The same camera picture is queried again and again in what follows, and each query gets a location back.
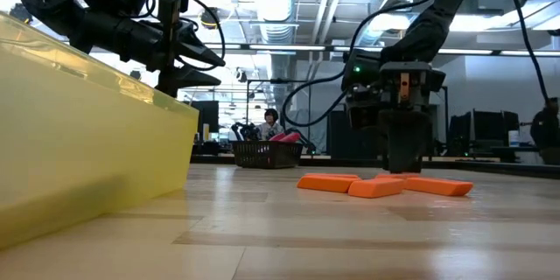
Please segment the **black partition screen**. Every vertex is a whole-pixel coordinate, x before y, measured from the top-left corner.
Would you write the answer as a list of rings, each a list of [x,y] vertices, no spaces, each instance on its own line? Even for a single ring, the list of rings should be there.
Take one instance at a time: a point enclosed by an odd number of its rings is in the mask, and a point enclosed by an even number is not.
[[[328,116],[327,152],[334,159],[377,159],[381,155],[374,129],[352,129],[345,111]]]

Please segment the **black workstation monitors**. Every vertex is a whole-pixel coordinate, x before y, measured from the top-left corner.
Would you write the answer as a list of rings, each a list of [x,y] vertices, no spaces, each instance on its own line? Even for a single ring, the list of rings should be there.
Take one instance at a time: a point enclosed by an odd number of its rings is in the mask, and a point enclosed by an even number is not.
[[[519,116],[510,111],[473,109],[454,115],[447,132],[447,152],[454,157],[490,157],[493,148],[508,146],[508,132],[518,130]]]

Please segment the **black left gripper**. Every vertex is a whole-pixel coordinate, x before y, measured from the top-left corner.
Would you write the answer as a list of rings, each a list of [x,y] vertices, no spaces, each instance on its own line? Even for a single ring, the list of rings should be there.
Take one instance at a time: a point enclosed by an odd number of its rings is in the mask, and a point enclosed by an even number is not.
[[[188,0],[159,0],[157,23],[88,10],[82,20],[83,43],[115,53],[123,62],[134,60],[148,71],[158,70],[156,90],[171,97],[183,88],[219,86],[221,80],[210,74],[175,66],[178,56],[213,67],[226,65],[196,37],[193,23],[180,21],[179,13],[187,6]]]

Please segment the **black mesh plastic basket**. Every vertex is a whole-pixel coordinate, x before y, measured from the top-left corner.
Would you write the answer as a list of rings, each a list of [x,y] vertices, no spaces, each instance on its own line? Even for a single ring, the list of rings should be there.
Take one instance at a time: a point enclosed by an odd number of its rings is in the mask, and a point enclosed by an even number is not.
[[[232,143],[234,161],[242,168],[283,169],[299,165],[301,143],[237,141]]]

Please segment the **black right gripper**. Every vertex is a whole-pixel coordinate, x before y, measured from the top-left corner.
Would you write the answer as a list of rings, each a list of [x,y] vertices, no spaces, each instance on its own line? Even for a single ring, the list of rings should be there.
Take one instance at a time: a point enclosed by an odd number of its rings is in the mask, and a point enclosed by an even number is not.
[[[426,114],[430,95],[441,89],[445,73],[422,61],[388,62],[367,86],[346,91],[350,126],[376,127],[387,135],[390,173],[419,173],[426,151],[431,119]]]

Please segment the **bright fluorescent ceiling fixture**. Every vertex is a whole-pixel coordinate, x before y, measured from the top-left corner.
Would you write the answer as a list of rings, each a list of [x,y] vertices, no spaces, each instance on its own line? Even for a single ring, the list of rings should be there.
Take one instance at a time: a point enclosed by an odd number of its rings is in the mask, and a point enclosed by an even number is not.
[[[417,18],[417,14],[383,13],[375,17],[367,29],[369,31],[406,30]],[[451,32],[481,32],[491,28],[492,18],[480,15],[456,15],[449,30]]]

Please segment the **yellow translucent plastic tray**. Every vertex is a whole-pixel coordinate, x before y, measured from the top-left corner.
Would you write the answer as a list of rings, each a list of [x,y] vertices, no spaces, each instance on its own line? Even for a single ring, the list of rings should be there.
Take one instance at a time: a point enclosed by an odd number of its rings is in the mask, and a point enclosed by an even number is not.
[[[198,112],[0,12],[0,250],[186,182]]]

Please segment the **black aluminium table frame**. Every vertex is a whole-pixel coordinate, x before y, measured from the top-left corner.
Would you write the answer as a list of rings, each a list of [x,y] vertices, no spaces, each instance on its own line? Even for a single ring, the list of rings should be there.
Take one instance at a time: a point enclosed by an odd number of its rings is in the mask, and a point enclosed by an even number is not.
[[[385,164],[379,160],[359,160],[359,159],[324,159],[301,157],[301,166],[317,167],[356,167],[356,168],[384,168]],[[412,171],[440,169],[457,170],[468,172],[486,172],[503,175],[512,175],[529,178],[555,179],[560,180],[560,166],[547,164],[509,164],[489,162],[482,160],[467,161],[425,161],[416,163]]]

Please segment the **black computer monitor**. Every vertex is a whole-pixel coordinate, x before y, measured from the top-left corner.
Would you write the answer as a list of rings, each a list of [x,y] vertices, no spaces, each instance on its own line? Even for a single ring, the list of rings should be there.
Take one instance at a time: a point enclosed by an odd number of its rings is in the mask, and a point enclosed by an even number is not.
[[[194,101],[192,107],[199,111],[198,132],[203,132],[203,125],[209,125],[211,133],[219,131],[219,102]]]

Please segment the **person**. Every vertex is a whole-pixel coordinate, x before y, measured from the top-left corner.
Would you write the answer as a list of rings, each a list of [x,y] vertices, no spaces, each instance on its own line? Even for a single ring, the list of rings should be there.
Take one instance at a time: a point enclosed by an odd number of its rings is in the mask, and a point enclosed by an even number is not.
[[[269,141],[272,137],[284,132],[284,128],[277,122],[279,114],[273,108],[268,108],[264,113],[265,122],[261,123],[257,128],[259,130],[259,138],[262,141]]]
[[[533,118],[530,135],[546,165],[560,165],[560,106],[557,97],[549,98]]]

